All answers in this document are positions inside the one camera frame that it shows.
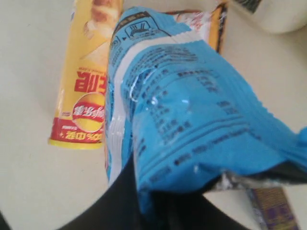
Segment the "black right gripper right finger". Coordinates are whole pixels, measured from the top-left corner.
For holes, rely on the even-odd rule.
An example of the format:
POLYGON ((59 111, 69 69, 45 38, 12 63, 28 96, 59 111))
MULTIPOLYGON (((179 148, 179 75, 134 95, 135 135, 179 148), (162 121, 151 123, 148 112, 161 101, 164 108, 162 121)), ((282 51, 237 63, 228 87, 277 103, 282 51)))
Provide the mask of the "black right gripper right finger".
POLYGON ((133 159, 111 187, 90 208, 62 227, 63 230, 208 230, 210 208, 200 194, 153 195, 155 217, 140 212, 133 159))

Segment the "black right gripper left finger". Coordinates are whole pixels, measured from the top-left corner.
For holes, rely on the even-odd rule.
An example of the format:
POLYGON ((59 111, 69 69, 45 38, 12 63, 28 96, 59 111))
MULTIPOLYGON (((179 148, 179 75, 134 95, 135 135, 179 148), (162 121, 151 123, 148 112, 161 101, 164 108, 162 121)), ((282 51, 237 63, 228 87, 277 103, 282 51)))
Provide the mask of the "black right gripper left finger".
POLYGON ((0 212, 0 230, 9 230, 9 226, 6 223, 1 212, 0 212))

